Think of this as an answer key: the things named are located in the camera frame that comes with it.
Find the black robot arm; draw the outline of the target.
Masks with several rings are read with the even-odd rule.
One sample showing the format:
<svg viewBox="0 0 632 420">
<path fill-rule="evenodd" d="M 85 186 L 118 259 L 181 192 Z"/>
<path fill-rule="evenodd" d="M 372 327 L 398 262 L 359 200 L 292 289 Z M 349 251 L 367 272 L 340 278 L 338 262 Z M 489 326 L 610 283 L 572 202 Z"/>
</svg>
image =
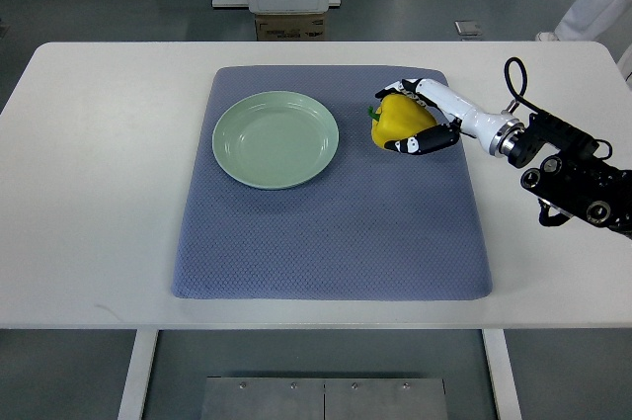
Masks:
<svg viewBox="0 0 632 420">
<path fill-rule="evenodd" d="M 577 217 L 588 224 L 631 236 L 631 172 L 606 163 L 612 156 L 595 155 L 603 144 L 588 133 L 536 107 L 524 98 L 527 72 L 517 57 L 504 66 L 506 84 L 513 95 L 513 110 L 519 104 L 531 110 L 528 126 L 504 139 L 500 152 L 512 166 L 523 168 L 540 149 L 549 144 L 557 149 L 537 168 L 527 169 L 520 185 L 535 195 L 540 206 L 539 223 L 557 227 Z"/>
</svg>

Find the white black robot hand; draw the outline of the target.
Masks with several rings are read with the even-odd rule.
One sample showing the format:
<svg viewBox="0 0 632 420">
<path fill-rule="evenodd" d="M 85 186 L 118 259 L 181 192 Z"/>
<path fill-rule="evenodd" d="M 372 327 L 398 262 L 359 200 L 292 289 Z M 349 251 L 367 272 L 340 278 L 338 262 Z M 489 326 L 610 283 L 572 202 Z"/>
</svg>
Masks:
<svg viewBox="0 0 632 420">
<path fill-rule="evenodd" d="M 467 135 L 476 139 L 486 153 L 507 157 L 525 132 L 525 125 L 511 112 L 488 113 L 431 78 L 402 79 L 390 84 L 375 94 L 379 105 L 389 94 L 413 99 L 434 116 L 437 125 L 407 139 L 387 141 L 383 148 L 386 150 L 423 155 L 448 148 Z"/>
</svg>

